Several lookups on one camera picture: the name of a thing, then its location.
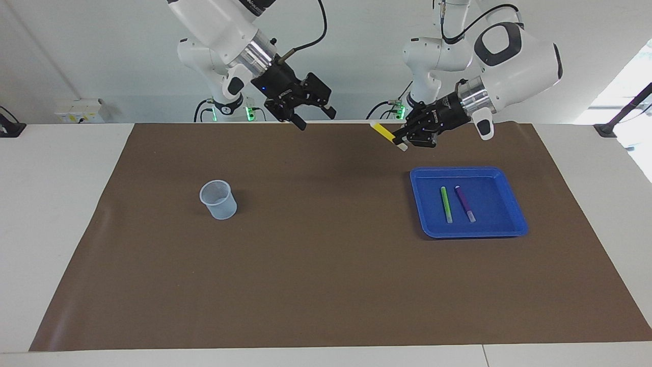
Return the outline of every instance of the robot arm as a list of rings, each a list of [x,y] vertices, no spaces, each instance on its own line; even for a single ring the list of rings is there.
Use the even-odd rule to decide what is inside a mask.
[[[210,48],[204,46],[196,39],[183,39],[177,47],[179,59],[192,70],[199,73],[209,89],[213,99],[213,112],[218,121],[245,121],[250,120],[247,108],[253,105],[249,97],[238,93],[234,98],[227,98],[222,92],[226,81],[226,66]]]
[[[489,7],[490,0],[480,1],[481,6]],[[403,128],[394,133],[395,144],[410,141],[415,146],[435,148],[441,133],[467,122],[473,122],[482,139],[489,140],[494,136],[493,114],[561,80],[563,68],[557,45],[530,35],[513,9],[497,9],[488,17],[492,25],[474,45],[482,74],[470,81],[461,80],[455,92],[434,103],[418,102]]]
[[[306,123],[295,113],[296,107],[319,107],[331,119],[336,111],[328,105],[331,89],[312,73],[299,80],[292,68],[281,61],[274,42],[252,23],[275,1],[168,0],[168,4],[226,66],[222,94],[227,100],[238,98],[245,86],[253,84],[267,97],[265,107],[279,121],[291,121],[304,130]]]
[[[471,0],[451,0],[445,3],[444,34],[455,36],[464,28]],[[434,25],[441,27],[442,2],[433,1]],[[473,61],[473,48],[466,39],[447,44],[442,38],[418,37],[411,39],[403,49],[403,60],[412,71],[412,90],[406,96],[407,105],[418,102],[434,103],[441,89],[437,71],[464,71]]]

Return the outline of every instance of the plastic tray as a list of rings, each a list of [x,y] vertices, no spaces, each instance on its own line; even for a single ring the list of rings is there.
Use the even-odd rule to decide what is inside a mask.
[[[527,222],[507,177],[496,167],[415,168],[410,178],[421,227],[432,238],[504,238],[527,234]],[[453,224],[446,222],[442,186],[448,191]],[[469,220],[455,186],[462,188],[477,222]]]

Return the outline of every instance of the marker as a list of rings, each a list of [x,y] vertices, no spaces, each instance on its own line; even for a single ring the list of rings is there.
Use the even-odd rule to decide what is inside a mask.
[[[444,211],[446,211],[446,222],[452,224],[452,213],[451,213],[451,204],[448,200],[448,193],[446,192],[446,187],[441,187],[441,200],[444,202]]]
[[[392,144],[394,144],[394,139],[395,139],[396,137],[394,136],[394,134],[392,134],[392,133],[390,132],[390,130],[387,130],[386,128],[384,128],[384,126],[382,126],[382,125],[379,124],[378,122],[372,122],[372,123],[370,123],[369,125],[371,125],[371,127],[372,127],[374,130],[376,130],[380,135],[384,136],[385,139],[389,140],[389,142],[391,142]],[[398,149],[402,150],[403,152],[407,152],[407,151],[408,151],[408,145],[405,144],[405,143],[401,143],[401,144],[397,145],[396,147],[398,147]]]
[[[475,215],[473,215],[473,211],[471,211],[471,206],[469,205],[469,202],[466,201],[466,197],[464,196],[464,193],[462,192],[462,188],[459,186],[455,186],[455,192],[457,193],[457,197],[460,198],[460,202],[462,202],[462,206],[464,207],[464,211],[466,212],[466,215],[469,216],[469,220],[471,223],[475,223]]]

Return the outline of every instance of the plastic cup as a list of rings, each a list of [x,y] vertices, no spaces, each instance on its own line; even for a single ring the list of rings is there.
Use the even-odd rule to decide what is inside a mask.
[[[221,221],[233,217],[238,210],[231,186],[224,181],[215,180],[205,184],[200,191],[200,200],[213,218]]]

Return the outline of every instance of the table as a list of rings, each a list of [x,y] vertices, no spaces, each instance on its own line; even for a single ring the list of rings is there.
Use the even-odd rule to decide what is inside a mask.
[[[25,353],[133,125],[32,125],[0,140],[0,365],[641,366],[652,342]],[[632,296],[652,321],[652,183],[592,127],[537,132]]]

